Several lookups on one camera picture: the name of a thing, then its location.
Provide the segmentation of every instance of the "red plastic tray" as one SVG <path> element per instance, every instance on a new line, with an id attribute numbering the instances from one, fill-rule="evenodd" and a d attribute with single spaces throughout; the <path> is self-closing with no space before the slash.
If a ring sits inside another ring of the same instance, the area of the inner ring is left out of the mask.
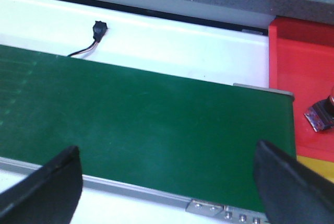
<path id="1" fill-rule="evenodd" d="M 297 154 L 334 162 L 334 129 L 316 133 L 304 116 L 334 86 L 334 26 L 275 19 L 269 26 L 269 86 L 295 95 Z"/>

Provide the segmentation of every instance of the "green conveyor belt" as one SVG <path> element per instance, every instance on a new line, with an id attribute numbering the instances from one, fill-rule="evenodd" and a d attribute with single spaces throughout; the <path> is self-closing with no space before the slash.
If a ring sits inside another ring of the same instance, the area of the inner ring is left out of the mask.
<path id="1" fill-rule="evenodd" d="M 285 95 L 0 46 L 0 156 L 78 145 L 85 174 L 264 211 L 255 143 L 295 156 Z"/>

